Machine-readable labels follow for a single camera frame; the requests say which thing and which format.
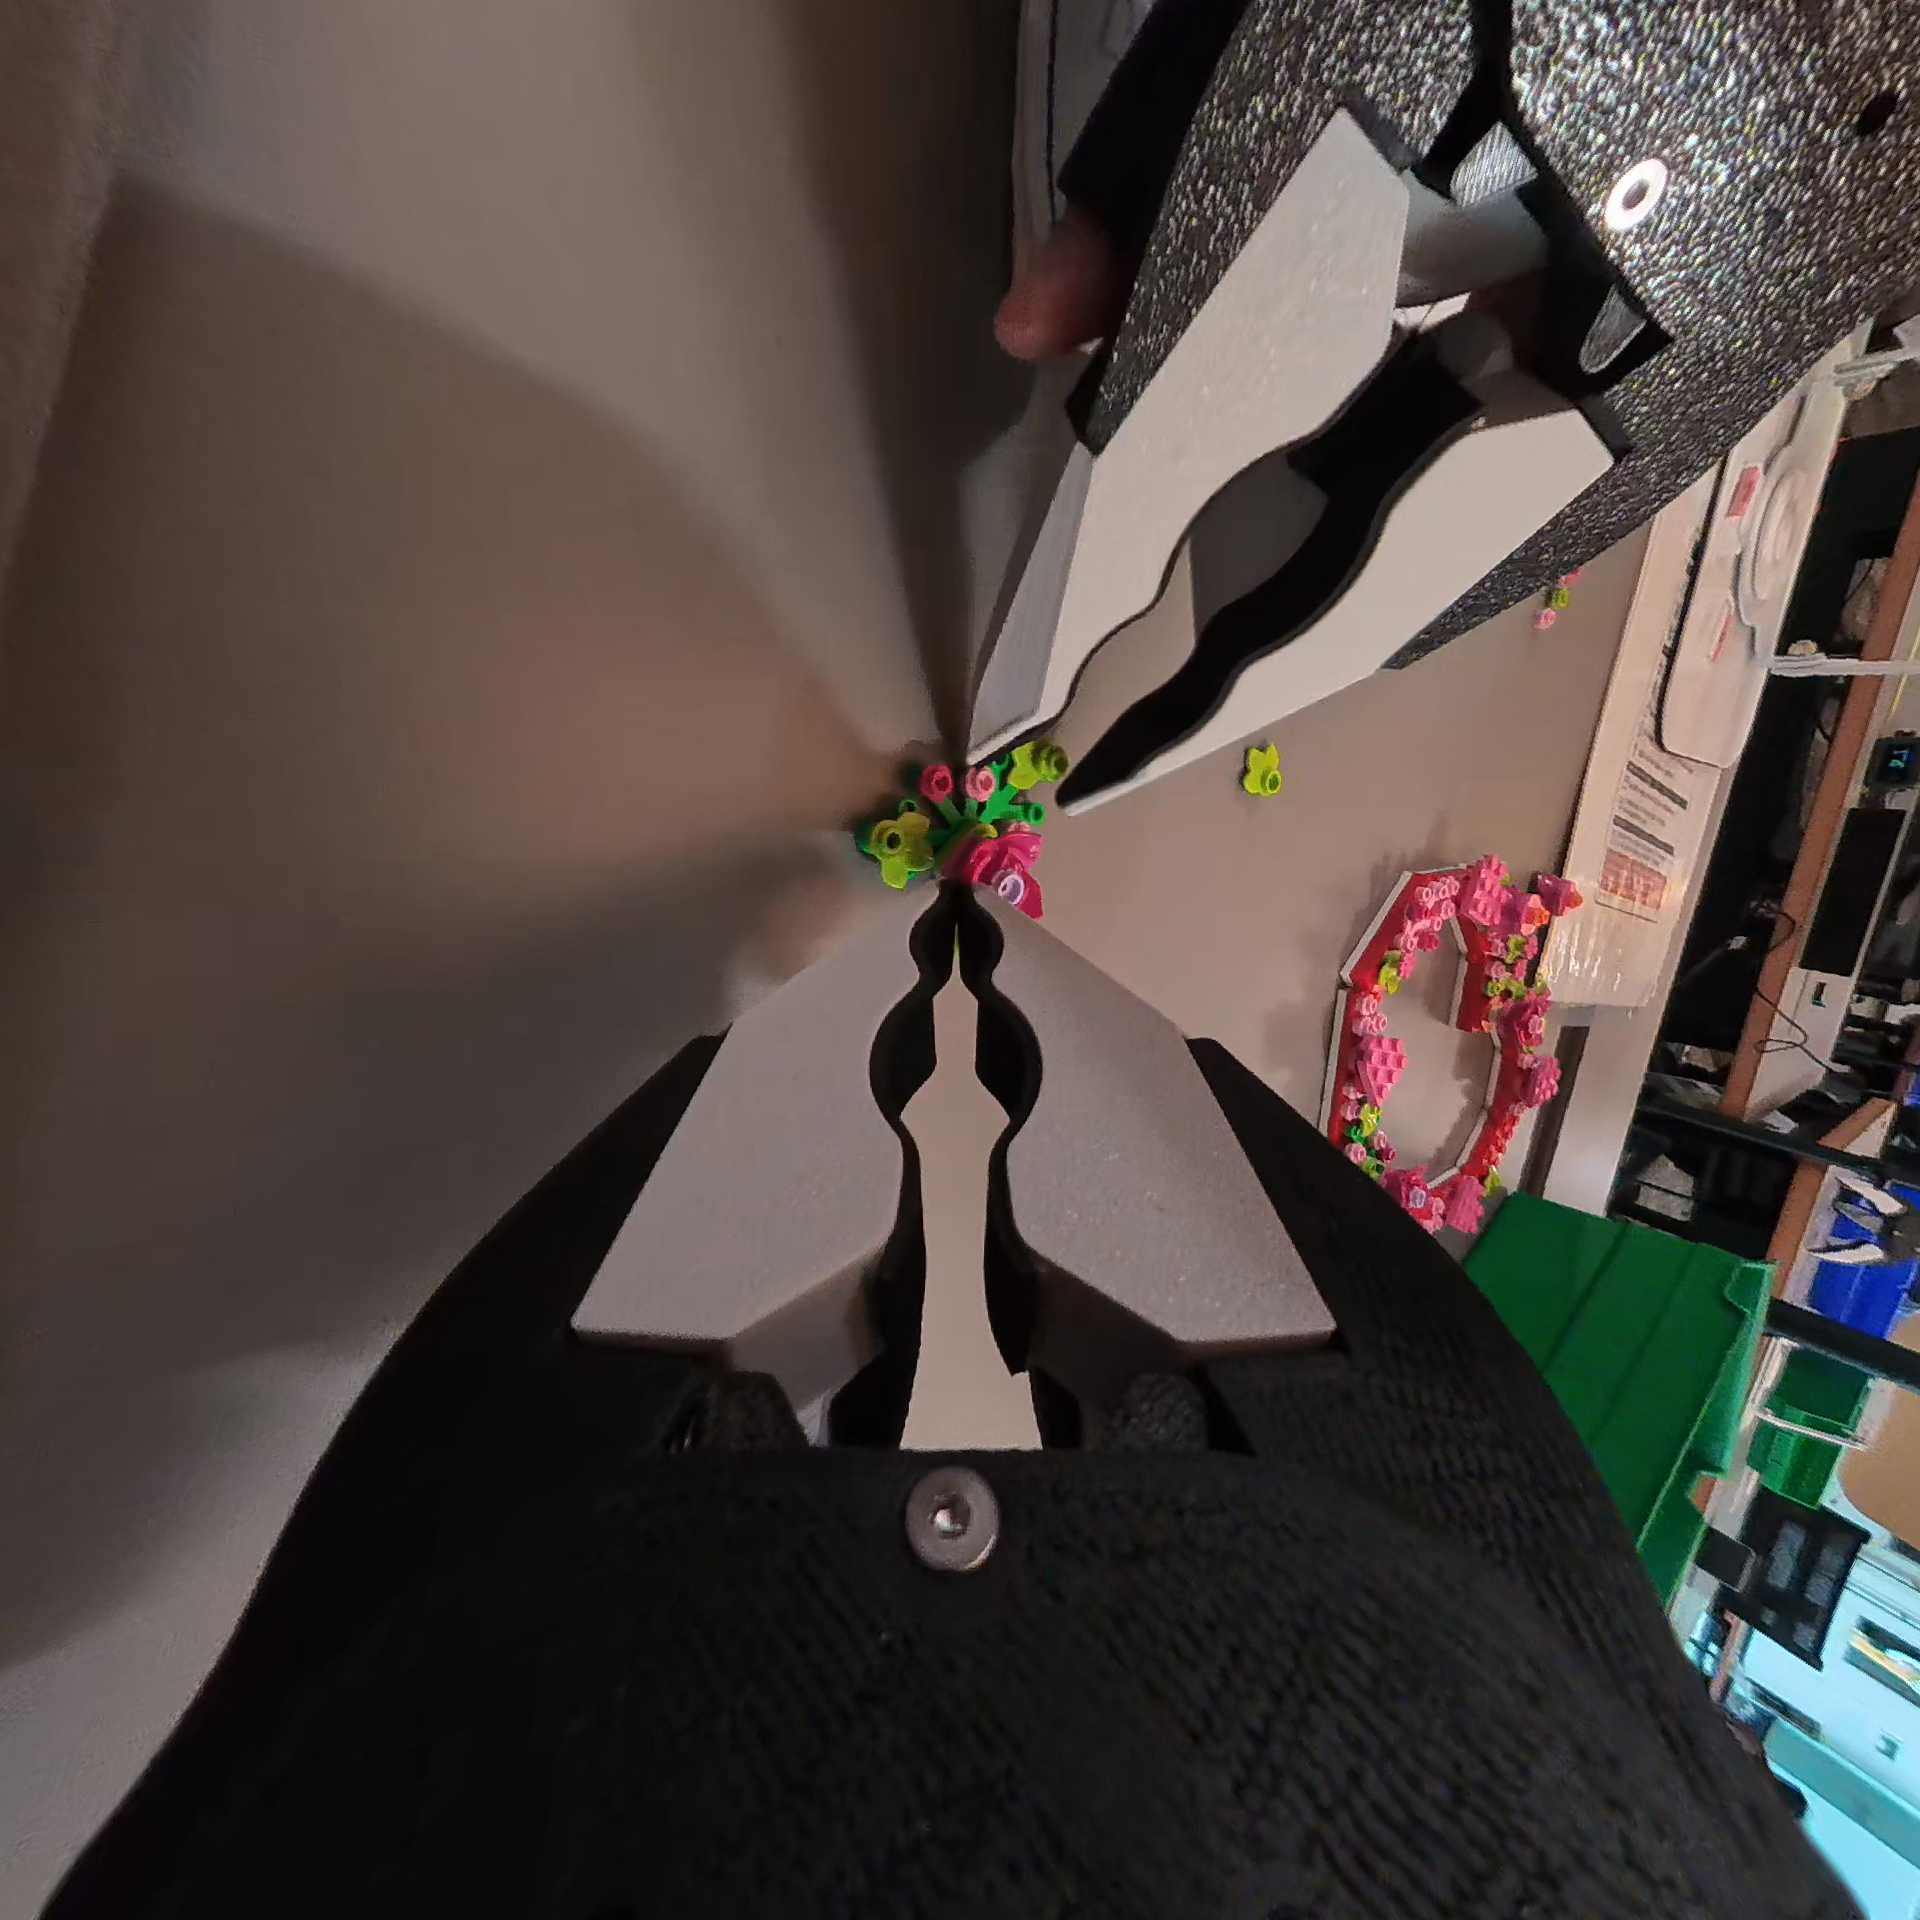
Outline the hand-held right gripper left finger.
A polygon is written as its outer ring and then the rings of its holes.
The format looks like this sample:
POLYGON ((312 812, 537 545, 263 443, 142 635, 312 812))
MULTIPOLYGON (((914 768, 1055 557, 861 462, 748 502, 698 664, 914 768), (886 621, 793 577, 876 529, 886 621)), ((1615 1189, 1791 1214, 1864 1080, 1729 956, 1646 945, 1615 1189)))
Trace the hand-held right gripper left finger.
POLYGON ((920 1149, 953 972, 942 884, 730 1022, 572 1314, 580 1340, 780 1384, 833 1448, 894 1449, 920 1358, 920 1149))

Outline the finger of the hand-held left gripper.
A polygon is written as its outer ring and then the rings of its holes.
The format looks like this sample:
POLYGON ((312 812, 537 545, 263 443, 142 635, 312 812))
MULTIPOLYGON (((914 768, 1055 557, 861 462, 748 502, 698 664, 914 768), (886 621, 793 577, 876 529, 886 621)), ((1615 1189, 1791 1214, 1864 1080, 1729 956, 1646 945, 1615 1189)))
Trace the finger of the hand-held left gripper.
POLYGON ((1089 812, 1372 680, 1615 464, 1501 332, 1400 337, 1186 538, 1191 646, 1066 774, 1089 812))
POLYGON ((1214 497, 1356 395, 1386 346, 1405 226, 1400 172, 1332 112, 1103 449, 1069 454, 988 651, 972 761, 1055 722, 1088 660, 1160 601, 1214 497))

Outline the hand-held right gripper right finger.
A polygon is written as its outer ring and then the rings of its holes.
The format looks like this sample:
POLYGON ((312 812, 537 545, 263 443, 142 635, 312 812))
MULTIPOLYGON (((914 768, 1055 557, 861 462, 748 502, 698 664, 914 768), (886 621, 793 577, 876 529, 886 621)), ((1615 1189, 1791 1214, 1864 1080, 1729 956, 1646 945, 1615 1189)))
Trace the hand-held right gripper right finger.
POLYGON ((1184 1030, 980 884, 960 890, 975 1077, 1004 1110, 983 1277, 1044 1449, 1133 1380, 1317 1354, 1336 1321, 1184 1030))

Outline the magenta lego rose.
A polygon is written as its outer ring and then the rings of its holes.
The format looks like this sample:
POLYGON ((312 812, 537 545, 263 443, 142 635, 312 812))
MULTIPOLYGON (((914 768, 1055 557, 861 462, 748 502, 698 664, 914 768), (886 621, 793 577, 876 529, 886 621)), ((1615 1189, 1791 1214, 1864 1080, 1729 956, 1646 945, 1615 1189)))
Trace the magenta lego rose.
POLYGON ((960 840, 946 858, 944 881, 967 884, 1017 914, 1039 922, 1044 914, 1038 862, 1041 835, 1029 822, 984 826, 960 840))

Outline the green lego flower stem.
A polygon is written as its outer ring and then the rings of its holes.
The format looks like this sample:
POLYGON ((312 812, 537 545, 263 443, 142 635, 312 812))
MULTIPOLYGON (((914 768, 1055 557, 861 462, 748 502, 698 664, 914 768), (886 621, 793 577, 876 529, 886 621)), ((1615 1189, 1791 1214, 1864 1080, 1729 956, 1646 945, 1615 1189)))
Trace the green lego flower stem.
POLYGON ((1041 790, 1069 768, 1066 753, 1048 737, 967 765, 914 765, 904 790, 850 830, 853 846, 892 890, 944 881, 948 853, 980 826, 992 833, 999 822, 1021 822, 1041 833, 1041 790))

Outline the white instruction booklet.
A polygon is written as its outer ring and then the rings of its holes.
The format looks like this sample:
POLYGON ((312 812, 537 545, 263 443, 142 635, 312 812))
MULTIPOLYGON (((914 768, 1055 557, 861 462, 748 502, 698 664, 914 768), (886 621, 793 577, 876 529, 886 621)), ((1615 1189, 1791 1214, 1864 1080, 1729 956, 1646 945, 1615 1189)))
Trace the white instruction booklet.
POLYGON ((1689 603, 1695 541, 1709 521, 1718 481, 1720 466, 1706 468, 1646 530, 1559 868, 1589 910, 1641 924, 1657 922, 1673 888, 1677 853, 1668 848, 1665 822, 1689 812, 1689 789, 1682 786, 1680 800, 1655 796, 1652 828, 1622 833, 1615 818, 1624 813, 1622 789, 1641 786, 1626 768, 1641 748, 1674 621, 1689 603))

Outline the white sheet with round cut-outs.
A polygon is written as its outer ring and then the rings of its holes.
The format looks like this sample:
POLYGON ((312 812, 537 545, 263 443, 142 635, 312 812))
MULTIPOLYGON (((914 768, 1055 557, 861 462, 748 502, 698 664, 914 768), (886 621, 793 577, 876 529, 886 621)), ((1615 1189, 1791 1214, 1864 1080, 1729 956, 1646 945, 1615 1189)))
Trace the white sheet with round cut-outs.
POLYGON ((1655 710, 1655 737, 1665 755, 1718 771, 1741 756, 1841 411, 1840 387, 1812 376, 1720 462, 1655 710))

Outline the green box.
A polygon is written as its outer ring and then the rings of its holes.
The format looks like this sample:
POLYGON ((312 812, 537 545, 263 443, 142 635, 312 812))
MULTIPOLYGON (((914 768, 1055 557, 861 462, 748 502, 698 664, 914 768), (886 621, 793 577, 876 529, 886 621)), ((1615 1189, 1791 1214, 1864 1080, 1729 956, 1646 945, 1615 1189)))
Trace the green box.
POLYGON ((1774 1264, 1511 1193, 1465 1268, 1592 1459, 1661 1602, 1732 1469, 1774 1264))

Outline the clear plastic bag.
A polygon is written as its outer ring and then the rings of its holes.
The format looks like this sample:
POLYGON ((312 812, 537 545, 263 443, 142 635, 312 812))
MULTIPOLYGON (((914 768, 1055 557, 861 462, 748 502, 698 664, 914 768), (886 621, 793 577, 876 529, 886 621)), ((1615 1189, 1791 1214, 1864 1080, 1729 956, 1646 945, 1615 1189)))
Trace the clear plastic bag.
POLYGON ((1647 960, 1657 922, 1622 910, 1610 897, 1583 899, 1551 922, 1543 946, 1543 982, 1557 1005, 1642 1005, 1658 964, 1647 960))

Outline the black monitor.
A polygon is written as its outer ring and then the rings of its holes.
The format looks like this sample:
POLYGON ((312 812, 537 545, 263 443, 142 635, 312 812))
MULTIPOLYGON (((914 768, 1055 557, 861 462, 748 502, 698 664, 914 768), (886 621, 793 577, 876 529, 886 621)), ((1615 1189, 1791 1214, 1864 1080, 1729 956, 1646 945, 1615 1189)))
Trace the black monitor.
POLYGON ((1894 806, 1852 806, 1840 826, 1799 968, 1821 977, 1855 977, 1897 870, 1913 816, 1894 806))

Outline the green ribbed crate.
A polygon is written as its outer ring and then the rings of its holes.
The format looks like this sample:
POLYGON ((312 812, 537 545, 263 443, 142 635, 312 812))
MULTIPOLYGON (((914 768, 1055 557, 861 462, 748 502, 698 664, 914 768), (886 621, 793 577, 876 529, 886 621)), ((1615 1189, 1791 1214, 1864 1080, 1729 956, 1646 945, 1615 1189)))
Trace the green ribbed crate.
POLYGON ((1821 1506, 1854 1449, 1871 1377, 1847 1361, 1791 1349, 1756 1422, 1745 1467, 1790 1501, 1821 1506))

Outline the blue storage bins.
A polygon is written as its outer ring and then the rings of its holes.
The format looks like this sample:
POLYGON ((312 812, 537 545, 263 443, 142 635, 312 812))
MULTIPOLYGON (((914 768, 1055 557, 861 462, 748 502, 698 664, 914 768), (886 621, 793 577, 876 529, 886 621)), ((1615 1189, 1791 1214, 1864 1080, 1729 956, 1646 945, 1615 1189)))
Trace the blue storage bins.
POLYGON ((1916 1189, 1840 1174, 1831 1216, 1814 1236, 1807 1307, 1888 1337, 1913 1309, 1917 1282, 1916 1189))

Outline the cardboard box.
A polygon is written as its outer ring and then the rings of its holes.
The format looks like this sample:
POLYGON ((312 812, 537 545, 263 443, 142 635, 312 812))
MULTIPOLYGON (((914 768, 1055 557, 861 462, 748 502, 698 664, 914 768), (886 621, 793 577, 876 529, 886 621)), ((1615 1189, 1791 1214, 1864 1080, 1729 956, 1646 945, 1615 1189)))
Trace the cardboard box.
POLYGON ((1916 1389, 1876 1380, 1864 1401, 1857 1440, 1840 1462, 1840 1490, 1888 1537, 1917 1546, 1916 1389))

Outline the red heart lego frame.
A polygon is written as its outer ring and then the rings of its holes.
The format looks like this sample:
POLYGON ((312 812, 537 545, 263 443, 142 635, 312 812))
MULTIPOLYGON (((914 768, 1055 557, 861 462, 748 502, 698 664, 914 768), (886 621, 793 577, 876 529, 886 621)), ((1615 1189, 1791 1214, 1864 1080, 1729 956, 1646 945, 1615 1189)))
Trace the red heart lego frame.
POLYGON ((1561 1089, 1543 956, 1582 906, 1569 878, 1518 881, 1496 854, 1405 870, 1336 974, 1318 1131, 1429 1235, 1481 1230, 1514 1134, 1561 1089), (1408 1069, 1394 1001, 1436 953, 1455 960, 1454 1030, 1489 1048, 1472 1137, 1439 1169, 1404 1160, 1384 1131, 1384 1105, 1408 1069))

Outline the wooden post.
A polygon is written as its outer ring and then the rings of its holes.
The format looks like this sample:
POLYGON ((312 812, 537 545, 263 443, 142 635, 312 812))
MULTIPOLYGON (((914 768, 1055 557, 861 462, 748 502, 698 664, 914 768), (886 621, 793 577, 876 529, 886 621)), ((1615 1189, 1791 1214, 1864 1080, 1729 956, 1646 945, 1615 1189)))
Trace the wooden post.
POLYGON ((1862 653, 1845 660, 1847 674, 1825 677, 1825 683, 1840 689, 1831 740, 1806 803, 1799 848, 1772 914, 1756 992, 1718 1098, 1718 1106, 1741 1120, 1769 1114, 1818 1080, 1831 1033, 1852 992, 1847 970, 1812 974, 1804 968, 1804 949, 1828 888, 1845 822, 1861 803, 1864 765, 1880 737, 1880 709, 1897 705, 1898 694, 1916 685, 1916 573, 1917 493, 1910 491, 1871 605, 1862 653))

